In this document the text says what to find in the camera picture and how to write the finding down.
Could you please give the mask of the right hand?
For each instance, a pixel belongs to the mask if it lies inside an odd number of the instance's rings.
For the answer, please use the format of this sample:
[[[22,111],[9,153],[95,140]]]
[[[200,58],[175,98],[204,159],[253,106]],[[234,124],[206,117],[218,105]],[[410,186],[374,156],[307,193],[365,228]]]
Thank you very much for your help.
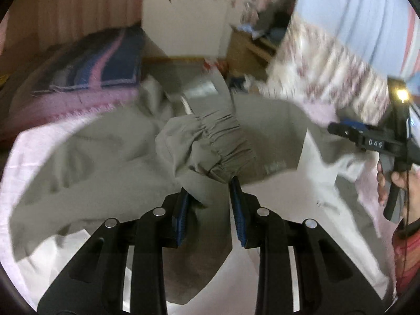
[[[404,220],[407,225],[418,221],[419,219],[419,173],[415,170],[409,172],[393,172],[391,174],[392,182],[401,189],[409,191],[409,201],[404,211]],[[378,201],[381,206],[387,203],[388,192],[386,189],[385,176],[380,163],[377,164],[377,192]]]

